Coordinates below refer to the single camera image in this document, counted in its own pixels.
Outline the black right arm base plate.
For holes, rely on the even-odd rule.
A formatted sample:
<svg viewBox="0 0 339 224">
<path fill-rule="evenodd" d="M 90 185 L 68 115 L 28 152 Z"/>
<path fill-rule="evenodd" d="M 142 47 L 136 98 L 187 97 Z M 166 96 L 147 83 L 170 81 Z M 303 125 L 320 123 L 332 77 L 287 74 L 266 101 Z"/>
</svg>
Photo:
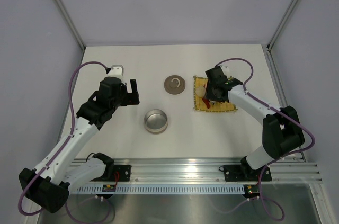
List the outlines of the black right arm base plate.
<svg viewBox="0 0 339 224">
<path fill-rule="evenodd" d="M 220 166 L 226 182 L 258 182 L 261 169 L 245 170 L 240 164 Z"/>
</svg>

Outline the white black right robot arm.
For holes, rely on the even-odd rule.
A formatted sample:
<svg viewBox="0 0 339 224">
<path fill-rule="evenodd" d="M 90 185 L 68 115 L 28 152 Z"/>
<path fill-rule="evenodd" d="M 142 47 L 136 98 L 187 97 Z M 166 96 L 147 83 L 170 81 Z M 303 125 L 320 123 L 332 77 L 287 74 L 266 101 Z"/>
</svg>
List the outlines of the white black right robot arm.
<svg viewBox="0 0 339 224">
<path fill-rule="evenodd" d="M 237 165 L 224 165 L 226 181 L 255 181 L 264 165 L 280 159 L 304 144 L 297 111 L 291 107 L 274 107 L 251 95 L 236 78 L 227 78 L 223 66 L 206 71 L 205 98 L 219 103 L 232 103 L 246 111 L 262 126 L 262 143 Z"/>
</svg>

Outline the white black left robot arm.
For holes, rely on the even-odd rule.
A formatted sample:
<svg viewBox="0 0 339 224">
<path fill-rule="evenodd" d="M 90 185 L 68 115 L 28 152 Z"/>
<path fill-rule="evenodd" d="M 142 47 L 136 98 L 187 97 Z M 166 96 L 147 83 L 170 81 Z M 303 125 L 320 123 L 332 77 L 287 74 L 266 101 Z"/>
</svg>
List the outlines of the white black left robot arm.
<svg viewBox="0 0 339 224">
<path fill-rule="evenodd" d="M 100 82 L 88 101 L 72 114 L 70 133 L 33 169 L 24 168 L 19 174 L 23 189 L 22 197 L 27 197 L 50 213 L 59 211 L 71 192 L 89 181 L 107 181 L 115 177 L 114 160 L 96 153 L 86 163 L 68 172 L 68 167 L 109 121 L 117 108 L 138 105 L 137 81 L 130 80 L 131 92 L 119 77 L 106 77 Z"/>
</svg>

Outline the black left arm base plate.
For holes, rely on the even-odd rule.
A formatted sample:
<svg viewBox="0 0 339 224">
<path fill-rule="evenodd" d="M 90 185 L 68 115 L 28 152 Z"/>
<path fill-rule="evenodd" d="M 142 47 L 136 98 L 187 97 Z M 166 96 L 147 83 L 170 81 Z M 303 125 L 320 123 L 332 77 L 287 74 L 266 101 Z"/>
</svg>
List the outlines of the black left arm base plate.
<svg viewBox="0 0 339 224">
<path fill-rule="evenodd" d="M 131 165 L 114 165 L 113 178 L 118 182 L 129 182 L 131 176 Z"/>
</svg>

